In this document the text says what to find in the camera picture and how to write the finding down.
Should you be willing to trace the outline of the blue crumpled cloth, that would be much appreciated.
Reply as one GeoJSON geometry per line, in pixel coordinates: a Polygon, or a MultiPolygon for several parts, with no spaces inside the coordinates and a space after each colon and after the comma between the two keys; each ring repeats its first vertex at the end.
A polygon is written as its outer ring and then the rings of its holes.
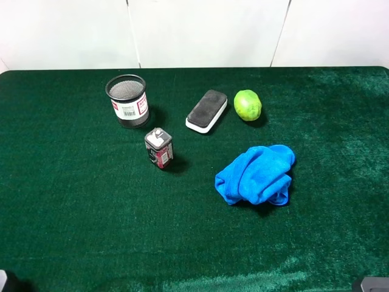
{"type": "Polygon", "coordinates": [[[215,176],[215,189],[229,205],[247,201],[276,206],[288,203],[294,152],[285,145],[250,147],[215,176]]]}

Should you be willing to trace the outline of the small red grey box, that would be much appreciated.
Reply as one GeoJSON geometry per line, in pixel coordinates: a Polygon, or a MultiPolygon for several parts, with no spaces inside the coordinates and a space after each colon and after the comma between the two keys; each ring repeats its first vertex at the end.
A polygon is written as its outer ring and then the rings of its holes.
{"type": "Polygon", "coordinates": [[[145,146],[150,161],[160,169],[174,158],[172,137],[161,128],[155,128],[145,136],[145,146]]]}

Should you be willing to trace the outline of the black white board eraser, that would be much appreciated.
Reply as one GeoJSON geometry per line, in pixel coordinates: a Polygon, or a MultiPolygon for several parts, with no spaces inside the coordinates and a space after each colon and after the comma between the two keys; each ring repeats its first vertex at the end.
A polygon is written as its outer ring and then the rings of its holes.
{"type": "Polygon", "coordinates": [[[227,101],[224,93],[209,89],[186,117],[186,127],[201,134],[208,133],[226,109],[227,101]]]}

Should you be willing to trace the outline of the green lime fruit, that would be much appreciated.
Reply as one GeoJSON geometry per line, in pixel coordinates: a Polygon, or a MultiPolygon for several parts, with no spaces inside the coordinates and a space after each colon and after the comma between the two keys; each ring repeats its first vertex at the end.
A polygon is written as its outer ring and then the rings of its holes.
{"type": "Polygon", "coordinates": [[[238,91],[233,104],[237,115],[245,122],[257,120],[261,115],[261,100],[258,94],[250,89],[238,91]]]}

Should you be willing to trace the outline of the black mesh pen holder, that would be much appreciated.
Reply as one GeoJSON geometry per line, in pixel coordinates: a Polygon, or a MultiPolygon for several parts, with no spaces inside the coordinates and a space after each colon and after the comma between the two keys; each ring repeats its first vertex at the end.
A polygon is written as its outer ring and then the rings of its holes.
{"type": "Polygon", "coordinates": [[[125,74],[111,79],[105,87],[118,122],[125,128],[142,127],[150,117],[146,82],[138,75],[125,74]]]}

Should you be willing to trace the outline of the grey device bottom right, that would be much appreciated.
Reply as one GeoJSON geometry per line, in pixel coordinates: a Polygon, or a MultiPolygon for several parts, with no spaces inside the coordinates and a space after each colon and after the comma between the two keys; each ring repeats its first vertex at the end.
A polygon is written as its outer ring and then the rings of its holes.
{"type": "Polygon", "coordinates": [[[352,285],[353,292],[389,292],[389,277],[363,277],[352,285]]]}

